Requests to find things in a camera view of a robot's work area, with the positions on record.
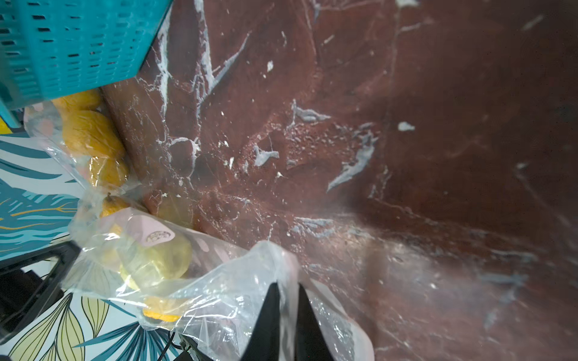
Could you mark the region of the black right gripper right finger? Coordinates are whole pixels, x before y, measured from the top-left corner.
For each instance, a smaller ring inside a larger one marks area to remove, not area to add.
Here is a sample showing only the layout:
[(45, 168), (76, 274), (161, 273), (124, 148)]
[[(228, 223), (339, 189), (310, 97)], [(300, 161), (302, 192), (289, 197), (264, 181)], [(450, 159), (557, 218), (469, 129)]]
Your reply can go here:
[(294, 359), (296, 361), (334, 361), (306, 289), (302, 285), (299, 288)]

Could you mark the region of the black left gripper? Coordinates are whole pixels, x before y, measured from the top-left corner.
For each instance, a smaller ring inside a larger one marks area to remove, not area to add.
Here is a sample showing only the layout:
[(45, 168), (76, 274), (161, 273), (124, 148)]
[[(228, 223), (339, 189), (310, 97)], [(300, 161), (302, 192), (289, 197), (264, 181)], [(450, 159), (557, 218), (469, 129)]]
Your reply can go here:
[[(10, 341), (37, 316), (63, 296), (61, 283), (77, 260), (81, 248), (73, 241), (1, 261), (1, 343)], [(26, 266), (56, 260), (45, 278)]]

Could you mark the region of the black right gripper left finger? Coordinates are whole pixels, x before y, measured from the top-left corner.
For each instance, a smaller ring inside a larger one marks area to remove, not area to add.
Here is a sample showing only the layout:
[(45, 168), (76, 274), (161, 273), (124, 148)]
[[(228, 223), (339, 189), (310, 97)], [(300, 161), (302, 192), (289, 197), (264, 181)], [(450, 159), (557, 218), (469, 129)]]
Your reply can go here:
[(272, 283), (241, 361), (278, 361), (280, 350), (280, 302), (277, 283)]

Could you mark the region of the clear zip-top bag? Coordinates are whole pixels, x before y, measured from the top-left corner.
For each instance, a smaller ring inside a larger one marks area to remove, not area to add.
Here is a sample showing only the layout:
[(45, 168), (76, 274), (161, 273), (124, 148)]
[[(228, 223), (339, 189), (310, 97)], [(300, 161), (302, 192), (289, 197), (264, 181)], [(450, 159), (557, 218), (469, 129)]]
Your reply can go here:
[[(190, 341), (195, 356), (208, 360), (240, 360), (247, 348), (269, 286), (280, 291), (280, 350), (278, 360), (295, 360), (299, 288), (307, 296), (334, 360), (372, 360), (373, 344), (345, 312), (331, 290), (311, 279), (290, 251), (272, 242), (251, 249), (189, 230), (147, 213), (137, 202), (101, 217), (103, 195), (88, 190), (69, 226), (80, 255), (63, 287), (100, 299), (124, 302), (141, 310), (142, 322), (171, 330)], [(187, 272), (179, 279), (149, 289), (132, 289), (120, 275), (118, 249), (128, 220), (151, 216), (178, 230), (194, 250)], [(182, 302), (181, 318), (168, 323), (143, 315), (148, 297)]]

